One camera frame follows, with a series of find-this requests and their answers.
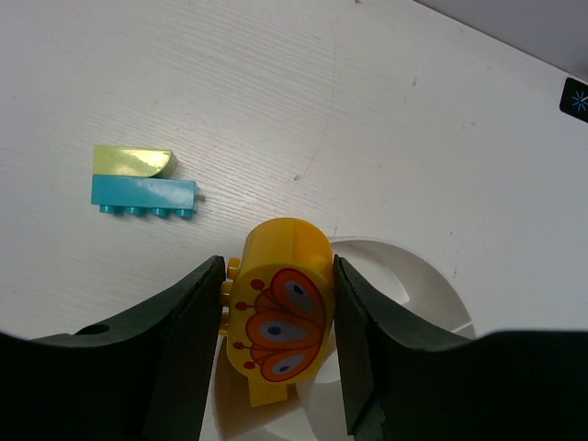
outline black sticker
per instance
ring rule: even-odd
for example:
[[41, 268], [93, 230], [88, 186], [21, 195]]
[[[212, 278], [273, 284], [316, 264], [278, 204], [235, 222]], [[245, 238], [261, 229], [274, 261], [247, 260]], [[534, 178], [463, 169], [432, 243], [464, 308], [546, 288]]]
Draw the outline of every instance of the black sticker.
[[566, 80], [561, 94], [560, 110], [577, 119], [588, 122], [588, 85], [573, 78]]

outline blue building block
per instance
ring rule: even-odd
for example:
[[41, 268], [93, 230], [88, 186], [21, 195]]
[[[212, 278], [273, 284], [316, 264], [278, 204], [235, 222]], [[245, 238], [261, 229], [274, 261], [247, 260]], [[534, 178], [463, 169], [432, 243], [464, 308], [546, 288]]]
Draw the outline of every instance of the blue building block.
[[92, 205], [102, 213], [143, 216], [149, 210], [164, 218], [173, 211], [191, 218], [198, 211], [198, 186], [194, 181], [93, 175]]

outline green curved block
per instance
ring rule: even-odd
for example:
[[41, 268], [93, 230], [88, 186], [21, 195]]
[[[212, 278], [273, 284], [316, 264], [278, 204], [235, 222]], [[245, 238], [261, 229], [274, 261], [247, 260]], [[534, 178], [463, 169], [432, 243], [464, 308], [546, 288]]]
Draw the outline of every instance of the green curved block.
[[177, 159], [171, 150], [116, 145], [94, 147], [95, 175], [168, 178], [176, 168]]

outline table surface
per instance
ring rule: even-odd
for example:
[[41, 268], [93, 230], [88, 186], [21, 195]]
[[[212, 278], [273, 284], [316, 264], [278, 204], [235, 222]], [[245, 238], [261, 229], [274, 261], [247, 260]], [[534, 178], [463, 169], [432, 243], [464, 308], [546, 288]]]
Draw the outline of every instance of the table surface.
[[[437, 268], [479, 334], [585, 328], [566, 74], [410, 0], [5, 1], [0, 328], [75, 332], [295, 216]], [[192, 221], [91, 206], [97, 143], [171, 148]]]

